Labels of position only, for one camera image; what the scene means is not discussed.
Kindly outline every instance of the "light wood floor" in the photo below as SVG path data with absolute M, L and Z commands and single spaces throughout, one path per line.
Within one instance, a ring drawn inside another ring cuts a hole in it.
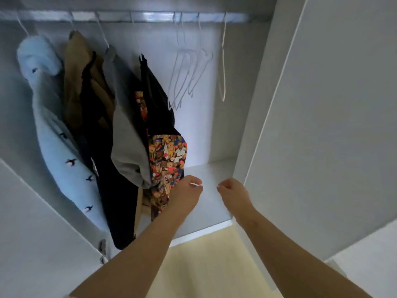
M 234 226 L 168 250 L 148 298 L 282 298 L 271 292 Z

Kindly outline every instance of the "wardrobe door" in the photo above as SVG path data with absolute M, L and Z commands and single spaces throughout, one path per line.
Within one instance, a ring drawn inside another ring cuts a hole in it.
M 63 297 L 95 272 L 101 254 L 0 161 L 2 297 Z
M 306 1 L 246 178 L 255 207 L 321 260 L 397 217 L 396 7 Z

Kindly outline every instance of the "person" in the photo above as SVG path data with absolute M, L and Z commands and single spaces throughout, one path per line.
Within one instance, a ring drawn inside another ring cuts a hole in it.
M 168 207 L 126 249 L 71 294 L 76 298 L 144 298 L 179 226 L 196 206 L 202 181 L 187 175 L 172 189 Z M 235 179 L 218 185 L 224 204 L 245 230 L 284 298 L 370 298 L 364 290 L 289 239 L 251 203 Z

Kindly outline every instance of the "person's left arm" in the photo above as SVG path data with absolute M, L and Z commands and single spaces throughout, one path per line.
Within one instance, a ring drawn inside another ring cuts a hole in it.
M 144 298 L 171 240 L 196 206 L 202 181 L 191 175 L 172 189 L 169 205 L 128 247 L 97 270 L 71 294 L 76 298 Z

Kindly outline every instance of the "closet rod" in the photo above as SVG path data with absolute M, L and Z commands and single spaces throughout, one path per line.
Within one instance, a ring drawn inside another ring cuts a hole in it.
M 62 10 L 0 10 L 0 21 L 17 21 L 18 17 L 22 21 L 34 22 L 96 22 L 95 13 L 98 13 L 99 20 L 104 23 L 153 23 L 153 22 L 173 22 L 174 14 L 177 23 L 197 22 L 198 12 L 173 11 L 116 11 L 116 10 L 95 10 L 95 11 L 62 11 Z M 202 23 L 222 23 L 225 13 L 204 13 L 200 12 L 200 22 Z M 268 14 L 248 14 L 248 13 L 227 13 L 228 23 L 250 23 L 268 22 L 271 15 Z

